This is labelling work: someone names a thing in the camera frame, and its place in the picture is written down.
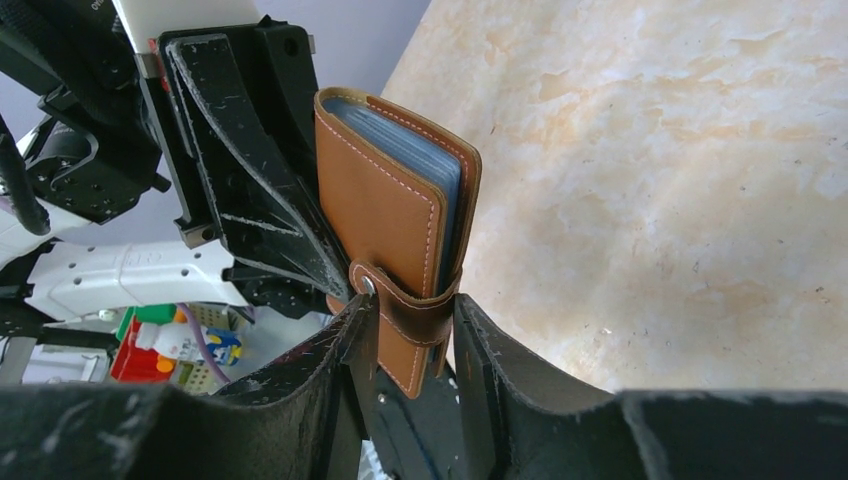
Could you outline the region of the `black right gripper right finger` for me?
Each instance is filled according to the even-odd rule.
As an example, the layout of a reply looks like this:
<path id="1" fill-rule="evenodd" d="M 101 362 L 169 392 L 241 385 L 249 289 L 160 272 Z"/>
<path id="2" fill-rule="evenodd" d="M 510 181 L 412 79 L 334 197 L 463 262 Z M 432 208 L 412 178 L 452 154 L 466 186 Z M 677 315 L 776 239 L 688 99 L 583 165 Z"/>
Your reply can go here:
<path id="1" fill-rule="evenodd" d="M 473 479 L 843 479 L 834 391 L 624 390 L 553 366 L 455 301 L 455 370 Z"/>

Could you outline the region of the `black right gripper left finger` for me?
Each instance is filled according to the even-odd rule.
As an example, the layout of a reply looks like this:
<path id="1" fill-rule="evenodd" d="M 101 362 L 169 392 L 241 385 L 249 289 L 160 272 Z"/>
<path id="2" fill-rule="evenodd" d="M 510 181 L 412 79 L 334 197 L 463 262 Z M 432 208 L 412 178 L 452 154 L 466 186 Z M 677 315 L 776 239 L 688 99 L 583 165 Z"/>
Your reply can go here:
<path id="1" fill-rule="evenodd" d="M 170 384 L 1 390 L 5 479 L 354 479 L 368 436 L 379 305 L 211 396 Z"/>

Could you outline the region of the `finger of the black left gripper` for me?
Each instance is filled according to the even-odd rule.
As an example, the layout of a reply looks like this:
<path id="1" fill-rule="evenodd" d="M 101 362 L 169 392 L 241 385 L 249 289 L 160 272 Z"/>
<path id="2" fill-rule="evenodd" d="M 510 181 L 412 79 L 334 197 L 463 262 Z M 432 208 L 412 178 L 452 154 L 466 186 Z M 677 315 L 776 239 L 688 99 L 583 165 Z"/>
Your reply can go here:
<path id="1" fill-rule="evenodd" d="M 298 25 L 266 16 L 254 27 L 253 39 L 259 168 L 276 187 L 298 183 L 301 196 L 317 204 L 313 97 L 318 85 L 309 35 Z"/>

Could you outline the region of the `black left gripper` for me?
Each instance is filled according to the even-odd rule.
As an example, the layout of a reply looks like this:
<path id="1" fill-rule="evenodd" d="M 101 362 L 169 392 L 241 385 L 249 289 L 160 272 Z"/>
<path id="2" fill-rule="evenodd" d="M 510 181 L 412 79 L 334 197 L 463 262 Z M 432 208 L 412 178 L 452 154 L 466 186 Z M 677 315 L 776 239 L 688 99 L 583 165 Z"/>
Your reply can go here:
<path id="1" fill-rule="evenodd" d="M 2 2 L 1 70 L 46 115 L 23 156 L 34 194 L 104 224 L 170 189 L 162 150 L 184 233 L 211 228 L 239 262 L 348 300 L 348 261 L 319 202 L 259 168 L 254 43 L 253 33 L 149 39 L 148 113 L 112 2 Z"/>

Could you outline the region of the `brown leather card holder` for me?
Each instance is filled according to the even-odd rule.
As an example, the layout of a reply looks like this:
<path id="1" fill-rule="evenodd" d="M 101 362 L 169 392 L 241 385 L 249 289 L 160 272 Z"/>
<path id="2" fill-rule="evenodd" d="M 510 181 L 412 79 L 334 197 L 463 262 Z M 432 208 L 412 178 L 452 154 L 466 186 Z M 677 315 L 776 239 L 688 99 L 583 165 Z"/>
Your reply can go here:
<path id="1" fill-rule="evenodd" d="M 321 89 L 314 111 L 321 208 L 349 258 L 351 286 L 378 299 L 379 365 L 416 398 L 445 365 L 480 154 L 361 90 Z"/>

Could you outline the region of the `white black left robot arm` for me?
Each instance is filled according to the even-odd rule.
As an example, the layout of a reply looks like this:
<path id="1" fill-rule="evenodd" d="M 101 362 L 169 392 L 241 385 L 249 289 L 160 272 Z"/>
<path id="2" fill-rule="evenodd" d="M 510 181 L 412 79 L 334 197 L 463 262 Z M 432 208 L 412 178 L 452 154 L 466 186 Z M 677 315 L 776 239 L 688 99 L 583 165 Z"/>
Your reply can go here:
<path id="1" fill-rule="evenodd" d="M 252 1 L 3 2 L 1 69 L 44 113 L 1 133 L 6 331 L 349 300 L 318 202 L 313 52 Z"/>

